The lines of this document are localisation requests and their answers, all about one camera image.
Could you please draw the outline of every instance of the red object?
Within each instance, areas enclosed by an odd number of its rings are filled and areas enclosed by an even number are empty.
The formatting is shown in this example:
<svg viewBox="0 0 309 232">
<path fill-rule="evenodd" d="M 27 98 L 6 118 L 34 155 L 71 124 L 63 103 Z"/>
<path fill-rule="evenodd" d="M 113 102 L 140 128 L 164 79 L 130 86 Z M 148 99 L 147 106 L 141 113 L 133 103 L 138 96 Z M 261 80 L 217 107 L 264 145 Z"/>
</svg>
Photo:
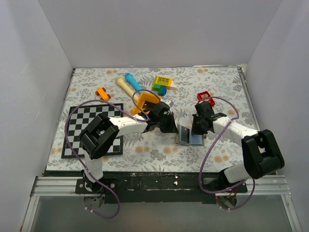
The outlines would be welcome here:
<svg viewBox="0 0 309 232">
<path fill-rule="evenodd" d="M 211 95 L 209 94 L 208 91 L 202 92 L 202 93 L 198 93 L 197 94 L 197 99 L 198 102 L 202 101 L 204 98 L 210 97 Z M 208 99 L 209 103 L 211 104 L 211 106 L 213 107 L 215 105 L 214 100 L 212 98 Z"/>
</svg>

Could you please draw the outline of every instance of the tabletop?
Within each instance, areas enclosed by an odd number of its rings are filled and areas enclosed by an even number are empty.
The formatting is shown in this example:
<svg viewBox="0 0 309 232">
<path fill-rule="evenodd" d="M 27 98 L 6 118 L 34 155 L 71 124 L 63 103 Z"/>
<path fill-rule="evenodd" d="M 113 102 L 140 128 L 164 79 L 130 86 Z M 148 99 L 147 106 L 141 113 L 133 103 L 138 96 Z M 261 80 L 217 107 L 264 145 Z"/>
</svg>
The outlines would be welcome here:
<svg viewBox="0 0 309 232">
<path fill-rule="evenodd" d="M 257 129 L 253 111 L 248 103 L 245 85 L 237 67 L 179 67 L 179 68 L 117 68 L 117 69 L 76 69 L 64 102 L 59 124 L 56 130 L 46 170 L 80 171 L 82 165 L 75 158 L 62 159 L 64 125 L 70 107 L 82 102 L 99 99 L 95 94 L 98 87 L 106 88 L 111 95 L 110 102 L 123 103 L 124 110 L 132 113 L 134 104 L 115 78 L 124 78 L 126 73 L 133 74 L 137 82 L 151 90 L 156 75 L 174 80 L 177 90 L 168 90 L 162 100 L 173 100 L 171 111 L 176 124 L 186 127 L 192 125 L 195 114 L 197 94 L 208 91 L 211 96 L 222 97 L 232 102 L 240 118 L 238 123 Z M 214 99 L 215 113 L 222 112 L 229 117 L 236 113 L 231 106 Z M 205 146 L 185 146 L 175 144 L 175 134 L 162 134 L 159 129 L 152 132 L 124 135 L 123 155 L 105 157 L 103 170 L 120 172 L 198 172 L 202 160 L 216 134 L 208 133 Z M 218 172 L 224 168 L 242 162 L 241 148 L 226 138 L 221 138 L 208 158 L 204 171 Z"/>
</svg>

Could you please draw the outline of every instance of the white wall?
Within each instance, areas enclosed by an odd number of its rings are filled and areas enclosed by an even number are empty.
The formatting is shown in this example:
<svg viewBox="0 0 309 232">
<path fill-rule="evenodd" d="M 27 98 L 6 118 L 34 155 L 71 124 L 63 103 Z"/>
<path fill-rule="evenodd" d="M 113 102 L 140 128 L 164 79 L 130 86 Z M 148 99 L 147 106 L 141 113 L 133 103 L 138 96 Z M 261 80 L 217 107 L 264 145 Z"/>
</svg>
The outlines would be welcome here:
<svg viewBox="0 0 309 232">
<path fill-rule="evenodd" d="M 72 67 L 37 0 L 0 1 L 0 231 L 19 231 Z"/>
<path fill-rule="evenodd" d="M 247 63 L 282 0 L 38 0 L 74 68 Z"/>
<path fill-rule="evenodd" d="M 304 231 L 309 231 L 309 0 L 283 0 L 246 71 L 262 129 L 272 130 Z"/>
</svg>

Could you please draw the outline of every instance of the cable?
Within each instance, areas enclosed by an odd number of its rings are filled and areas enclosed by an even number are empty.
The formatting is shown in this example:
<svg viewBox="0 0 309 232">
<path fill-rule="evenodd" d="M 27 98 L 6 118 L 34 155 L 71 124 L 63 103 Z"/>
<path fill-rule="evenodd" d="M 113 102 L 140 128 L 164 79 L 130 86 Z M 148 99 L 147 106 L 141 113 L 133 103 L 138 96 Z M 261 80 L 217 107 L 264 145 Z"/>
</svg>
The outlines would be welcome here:
<svg viewBox="0 0 309 232">
<path fill-rule="evenodd" d="M 214 148 L 214 146 L 216 145 L 216 143 L 219 141 L 219 139 L 223 136 L 224 132 L 227 130 L 227 128 L 229 127 L 229 125 L 231 125 L 232 121 L 233 121 L 233 120 L 236 120 L 236 119 L 239 119 L 239 113 L 238 113 L 236 107 L 235 107 L 232 103 L 230 103 L 228 100 L 225 100 L 225 99 L 223 99 L 223 98 L 221 98 L 221 97 L 214 97 L 214 96 L 213 96 L 213 97 L 206 97 L 206 98 L 202 99 L 201 101 L 207 100 L 207 99 L 209 99 L 209 98 L 220 99 L 220 100 L 222 100 L 222 101 L 228 103 L 231 107 L 233 107 L 233 109 L 234 109 L 235 112 L 236 112 L 236 117 L 232 118 L 232 119 L 227 123 L 227 125 L 224 127 L 224 129 L 221 131 L 221 133 L 218 135 L 218 137 L 215 139 L 215 141 L 211 144 L 209 150 L 207 151 L 207 153 L 206 153 L 206 155 L 205 155 L 205 158 L 204 158 L 204 160 L 203 160 L 203 162 L 202 162 L 201 168 L 200 168 L 199 173 L 198 173 L 198 185 L 199 185 L 200 189 L 201 189 L 203 192 L 207 193 L 207 194 L 216 194 L 216 193 L 223 193 L 223 192 L 232 190 L 232 189 L 234 189 L 234 188 L 236 188 L 236 187 L 242 185 L 246 180 L 242 180 L 242 181 L 240 181 L 239 183 L 237 183 L 237 184 L 235 184 L 235 185 L 233 185 L 233 186 L 231 186 L 231 187 L 229 187 L 229 188 L 226 188 L 226 189 L 223 189 L 223 190 L 219 190 L 219 191 L 208 191 L 208 190 L 204 189 L 203 186 L 202 186 L 202 174 L 203 174 L 203 169 L 204 169 L 204 166 L 205 166 L 205 163 L 206 163 L 206 160 L 207 160 L 209 154 L 211 153 L 212 149 Z M 237 206 L 237 207 L 234 207 L 234 208 L 231 208 L 230 210 L 239 209 L 239 208 L 241 208 L 242 206 L 244 206 L 244 205 L 250 200 L 250 198 L 252 197 L 253 192 L 254 192 L 254 189 L 255 189 L 255 181 L 254 181 L 254 179 L 253 179 L 253 188 L 252 188 L 252 192 L 250 193 L 250 195 L 249 195 L 249 197 L 247 198 L 247 200 L 245 200 L 245 202 L 242 203 L 241 205 L 239 205 L 239 206 Z"/>
<path fill-rule="evenodd" d="M 82 166 L 84 167 L 85 171 L 87 171 L 87 172 L 89 173 L 89 175 L 91 176 L 91 178 L 93 178 L 93 179 L 94 179 L 99 185 L 101 185 L 103 188 L 105 188 L 105 189 L 107 189 L 109 192 L 111 192 L 111 193 L 114 195 L 114 197 L 116 198 L 116 200 L 117 200 L 118 208 L 117 208 L 116 213 L 113 214 L 112 216 L 106 216 L 106 215 L 102 214 L 101 212 L 99 212 L 99 211 L 97 211 L 97 210 L 94 210 L 94 209 L 92 209 L 92 208 L 90 208 L 90 207 L 85 207 L 85 209 L 88 209 L 88 210 L 90 210 L 91 212 L 96 213 L 96 214 L 98 214 L 98 215 L 100 215 L 101 217 L 106 218 L 106 219 L 112 219 L 112 218 L 114 218 L 114 217 L 119 213 L 119 210 L 120 210 L 120 200 L 119 200 L 117 194 L 116 194 L 111 188 L 109 188 L 109 187 L 106 186 L 105 184 L 103 184 L 103 183 L 101 183 L 100 181 L 98 181 L 98 180 L 89 172 L 89 169 L 87 168 L 87 166 L 85 165 L 85 163 L 82 161 L 82 159 L 81 159 L 81 158 L 77 155 L 77 153 L 74 151 L 72 145 L 71 145 L 70 142 L 69 142 L 69 138 L 68 138 L 68 132 L 67 132 L 67 131 L 68 131 L 68 126 L 69 126 L 69 121 L 70 121 L 70 119 L 71 119 L 72 114 L 74 114 L 82 105 L 85 105 L 85 104 L 90 103 L 90 102 L 102 102 L 102 103 L 106 103 L 106 104 L 108 104 L 108 105 L 114 107 L 115 109 L 119 110 L 120 112 L 122 112 L 123 114 L 127 115 L 127 116 L 128 116 L 129 118 L 131 118 L 131 119 L 137 120 L 137 121 L 139 121 L 139 122 L 147 122 L 147 121 L 149 120 L 148 115 L 147 115 L 147 114 L 135 103 L 135 101 L 134 101 L 134 96 L 135 96 L 135 94 L 138 93 L 138 92 L 140 92 L 140 91 L 147 91 L 147 92 L 150 92 L 150 93 L 154 94 L 159 100 L 161 100 L 161 99 L 160 99 L 154 92 L 152 92 L 152 91 L 150 91 L 150 90 L 147 90 L 147 89 L 140 89 L 140 90 L 137 90 L 137 91 L 135 91 L 135 92 L 133 93 L 133 95 L 132 95 L 133 103 L 134 103 L 134 105 L 146 116 L 146 119 L 145 119 L 145 120 L 142 120 L 142 119 L 138 119 L 138 118 L 133 117 L 132 115 L 130 115 L 130 114 L 128 114 L 127 112 L 125 112 L 125 111 L 123 111 L 122 109 L 120 109 L 118 106 L 116 106 L 116 105 L 114 105 L 114 104 L 112 104 L 112 103 L 110 103 L 110 102 L 108 102 L 108 101 L 103 101 L 103 100 L 89 100 L 89 101 L 86 101 L 86 102 L 83 102 L 83 103 L 79 104 L 78 106 L 76 106 L 76 107 L 74 108 L 74 110 L 69 114 L 68 119 L 67 119 L 67 121 L 66 121 L 66 124 L 65 124 L 65 126 L 64 126 L 64 136 L 65 136 L 65 138 L 66 138 L 66 142 L 67 142 L 67 144 L 68 144 L 68 147 L 71 149 L 72 153 L 76 156 L 76 158 L 78 159 L 78 161 L 82 164 Z"/>
</svg>

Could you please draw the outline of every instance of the black and white checkered board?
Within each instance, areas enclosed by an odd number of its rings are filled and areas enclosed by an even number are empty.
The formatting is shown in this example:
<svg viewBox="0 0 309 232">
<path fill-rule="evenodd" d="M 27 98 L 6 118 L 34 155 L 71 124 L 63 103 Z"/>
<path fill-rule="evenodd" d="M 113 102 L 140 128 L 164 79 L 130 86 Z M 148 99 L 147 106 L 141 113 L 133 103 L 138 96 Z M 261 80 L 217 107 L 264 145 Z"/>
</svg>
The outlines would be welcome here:
<svg viewBox="0 0 309 232">
<path fill-rule="evenodd" d="M 124 105 L 122 103 L 114 105 L 117 105 L 122 110 L 124 108 Z M 74 110 L 75 107 L 76 106 L 70 108 L 70 113 Z M 103 105 L 82 106 L 77 110 L 77 112 L 75 112 L 72 115 L 69 121 L 69 129 L 68 129 L 69 141 L 74 151 L 78 154 L 79 157 L 84 157 L 84 152 L 79 142 L 78 136 L 82 132 L 82 130 L 86 128 L 89 122 L 91 122 L 100 113 L 103 113 L 108 117 L 123 117 L 123 113 L 121 113 L 119 110 L 107 104 L 103 104 Z M 122 153 L 123 153 L 123 137 L 120 136 L 114 140 L 114 143 L 108 150 L 106 156 L 122 155 Z M 67 145 L 66 139 L 64 139 L 63 142 L 61 158 L 62 159 L 75 158 L 71 149 Z"/>
</svg>

